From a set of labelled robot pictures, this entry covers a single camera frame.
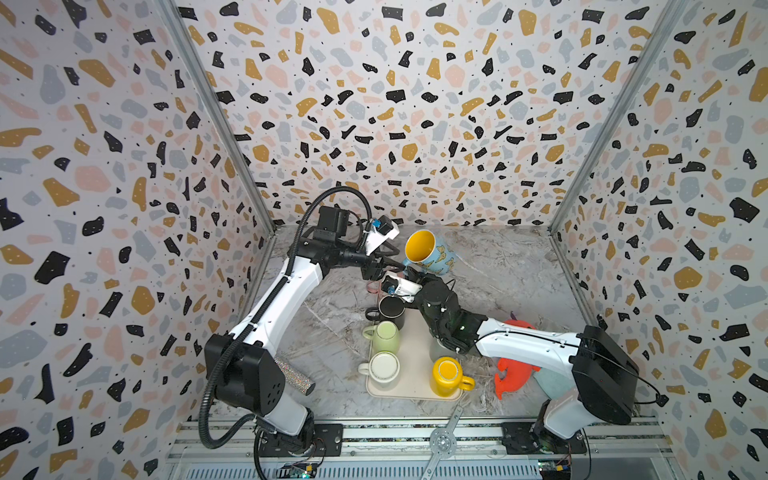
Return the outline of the pink mug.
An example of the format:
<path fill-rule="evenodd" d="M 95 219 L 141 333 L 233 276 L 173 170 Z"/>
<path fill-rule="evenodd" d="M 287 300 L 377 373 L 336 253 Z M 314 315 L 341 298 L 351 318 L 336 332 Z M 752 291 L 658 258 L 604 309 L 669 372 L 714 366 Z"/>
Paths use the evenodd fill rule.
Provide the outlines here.
<path fill-rule="evenodd" d="M 366 291 L 371 295 L 375 295 L 377 299 L 380 299 L 386 295 L 386 293 L 381 288 L 380 281 L 369 281 L 366 284 Z"/>

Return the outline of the black mug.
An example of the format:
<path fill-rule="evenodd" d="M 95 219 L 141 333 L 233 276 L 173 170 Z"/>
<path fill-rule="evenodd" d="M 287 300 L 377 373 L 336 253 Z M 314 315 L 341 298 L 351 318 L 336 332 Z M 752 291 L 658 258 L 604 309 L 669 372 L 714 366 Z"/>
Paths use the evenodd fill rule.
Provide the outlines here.
<path fill-rule="evenodd" d="M 376 306 L 369 307 L 365 311 L 365 318 L 371 322 L 392 322 L 398 330 L 405 325 L 405 302 L 397 296 L 385 296 Z"/>

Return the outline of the blue patterned mug yellow inside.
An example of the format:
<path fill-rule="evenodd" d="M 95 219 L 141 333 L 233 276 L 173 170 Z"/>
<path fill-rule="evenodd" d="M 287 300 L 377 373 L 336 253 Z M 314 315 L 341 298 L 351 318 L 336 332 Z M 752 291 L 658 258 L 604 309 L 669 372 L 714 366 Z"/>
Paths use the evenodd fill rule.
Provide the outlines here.
<path fill-rule="evenodd" d="M 406 266 L 419 267 L 435 275 L 445 275 L 453 269 L 455 260 L 454 252 L 430 230 L 418 230 L 406 241 Z"/>

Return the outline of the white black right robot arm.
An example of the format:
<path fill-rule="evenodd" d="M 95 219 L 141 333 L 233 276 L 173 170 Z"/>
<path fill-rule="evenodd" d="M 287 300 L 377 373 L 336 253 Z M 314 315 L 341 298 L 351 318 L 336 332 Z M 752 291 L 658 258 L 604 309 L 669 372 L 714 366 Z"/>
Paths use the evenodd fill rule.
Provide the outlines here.
<path fill-rule="evenodd" d="M 464 309 L 456 292 L 432 275 L 417 283 L 412 306 L 432 337 L 458 355 L 518 361 L 572 380 L 566 393 L 542 405 L 531 428 L 536 439 L 565 441 L 599 421 L 632 421 L 639 369 L 601 328 L 572 333 L 513 326 Z"/>

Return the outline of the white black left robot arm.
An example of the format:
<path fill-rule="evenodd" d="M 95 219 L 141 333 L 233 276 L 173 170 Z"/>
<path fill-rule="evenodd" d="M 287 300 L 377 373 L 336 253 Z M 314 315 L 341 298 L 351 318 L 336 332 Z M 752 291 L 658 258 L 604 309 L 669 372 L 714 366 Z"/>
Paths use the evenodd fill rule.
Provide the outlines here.
<path fill-rule="evenodd" d="M 208 383 L 198 417 L 201 443 L 218 449 L 247 423 L 259 435 L 297 453 L 315 442 L 314 414 L 285 392 L 286 377 L 276 362 L 281 340 L 309 294 L 334 268 L 358 267 L 366 280 L 404 269 L 391 239 L 363 233 L 362 243 L 303 235 L 292 242 L 283 268 L 262 299 L 229 334 L 213 335 L 204 348 Z M 248 413 L 216 438 L 209 427 L 212 403 L 219 400 Z"/>

